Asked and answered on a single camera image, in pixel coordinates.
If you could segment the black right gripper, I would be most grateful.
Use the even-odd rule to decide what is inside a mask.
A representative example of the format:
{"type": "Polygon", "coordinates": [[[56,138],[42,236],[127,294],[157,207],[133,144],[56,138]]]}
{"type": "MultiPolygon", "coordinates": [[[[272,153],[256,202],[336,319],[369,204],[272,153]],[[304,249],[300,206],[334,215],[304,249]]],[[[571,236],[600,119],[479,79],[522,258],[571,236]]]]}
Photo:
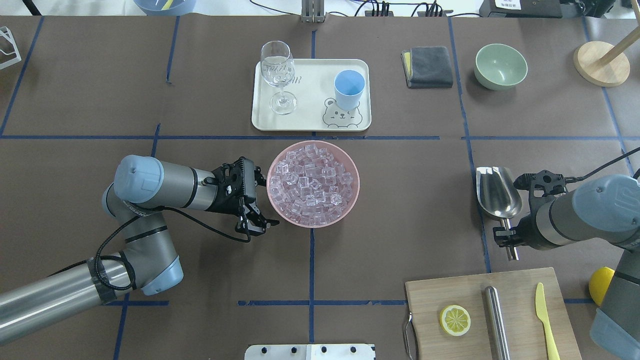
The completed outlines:
{"type": "Polygon", "coordinates": [[[515,228],[494,227],[494,241],[500,248],[558,248],[546,239],[537,226],[537,214],[543,205],[555,200],[556,195],[567,193],[567,182],[563,174],[542,170],[538,173],[524,173],[513,182],[515,189],[529,191],[530,213],[524,216],[515,228]]]}

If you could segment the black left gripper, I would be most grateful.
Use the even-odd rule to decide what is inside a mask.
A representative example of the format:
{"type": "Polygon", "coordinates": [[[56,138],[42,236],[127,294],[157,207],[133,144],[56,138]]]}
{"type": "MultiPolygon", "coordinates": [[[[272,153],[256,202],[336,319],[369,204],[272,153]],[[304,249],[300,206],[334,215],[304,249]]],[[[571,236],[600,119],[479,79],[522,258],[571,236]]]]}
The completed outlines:
{"type": "Polygon", "coordinates": [[[266,218],[258,207],[256,187],[266,187],[266,178],[260,166],[246,157],[224,163],[202,180],[202,186],[214,191],[214,198],[206,212],[237,215],[236,233],[247,237],[265,234],[270,227],[281,223],[266,218]]]}

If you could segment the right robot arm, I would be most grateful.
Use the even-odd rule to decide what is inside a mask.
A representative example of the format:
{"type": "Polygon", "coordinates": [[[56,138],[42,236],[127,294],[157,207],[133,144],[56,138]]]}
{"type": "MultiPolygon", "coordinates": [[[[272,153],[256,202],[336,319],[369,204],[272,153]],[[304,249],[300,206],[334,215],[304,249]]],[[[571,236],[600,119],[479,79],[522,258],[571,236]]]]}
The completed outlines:
{"type": "Polygon", "coordinates": [[[529,191],[530,213],[514,228],[495,227],[501,247],[529,246],[549,250],[590,239],[602,239],[623,250],[596,311],[590,337],[622,360],[640,357],[640,189],[636,178],[612,174],[572,191],[573,177],[544,170],[526,173],[515,189],[529,191]]]}

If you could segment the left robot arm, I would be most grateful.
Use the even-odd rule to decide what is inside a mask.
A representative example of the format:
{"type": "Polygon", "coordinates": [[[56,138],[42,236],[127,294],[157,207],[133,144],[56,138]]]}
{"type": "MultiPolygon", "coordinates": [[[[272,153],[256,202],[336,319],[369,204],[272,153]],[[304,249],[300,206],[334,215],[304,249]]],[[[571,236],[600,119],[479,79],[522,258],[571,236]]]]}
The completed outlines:
{"type": "Polygon", "coordinates": [[[279,224],[265,218],[256,188],[265,187],[261,169],[246,157],[206,171],[155,157],[124,157],[102,196],[107,214],[119,222],[115,235],[123,250],[105,254],[109,235],[95,255],[1,295],[1,344],[9,344],[93,307],[140,289],[153,296],[183,280],[179,255],[164,211],[200,210],[237,217],[241,243],[279,224]]]}

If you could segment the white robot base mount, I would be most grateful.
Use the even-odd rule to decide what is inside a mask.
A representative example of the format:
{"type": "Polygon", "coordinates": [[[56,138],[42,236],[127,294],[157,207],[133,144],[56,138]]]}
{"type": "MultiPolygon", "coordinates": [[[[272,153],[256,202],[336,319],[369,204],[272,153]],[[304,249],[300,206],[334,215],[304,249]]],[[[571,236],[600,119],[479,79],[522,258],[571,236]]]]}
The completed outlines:
{"type": "Polygon", "coordinates": [[[375,360],[374,344],[254,344],[247,347],[245,360],[375,360]]]}

